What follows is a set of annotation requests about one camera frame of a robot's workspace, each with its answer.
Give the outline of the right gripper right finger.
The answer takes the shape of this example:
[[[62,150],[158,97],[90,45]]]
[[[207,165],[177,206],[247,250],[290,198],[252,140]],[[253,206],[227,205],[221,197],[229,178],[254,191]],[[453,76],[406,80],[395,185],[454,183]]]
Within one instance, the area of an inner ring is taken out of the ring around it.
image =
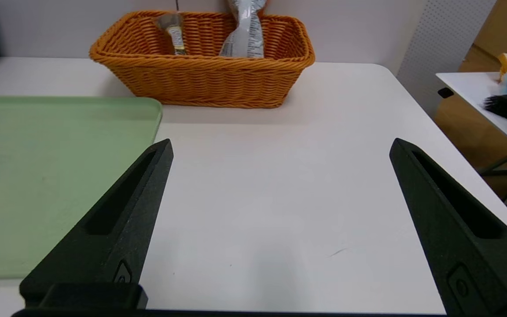
[[[389,157],[447,315],[507,315],[507,225],[421,148]]]

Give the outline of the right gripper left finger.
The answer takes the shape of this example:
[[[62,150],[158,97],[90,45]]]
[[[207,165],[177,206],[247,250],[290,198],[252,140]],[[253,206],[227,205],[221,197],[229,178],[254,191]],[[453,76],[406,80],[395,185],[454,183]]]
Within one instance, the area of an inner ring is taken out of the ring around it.
[[[148,147],[20,283],[27,309],[144,309],[139,284],[174,154]]]

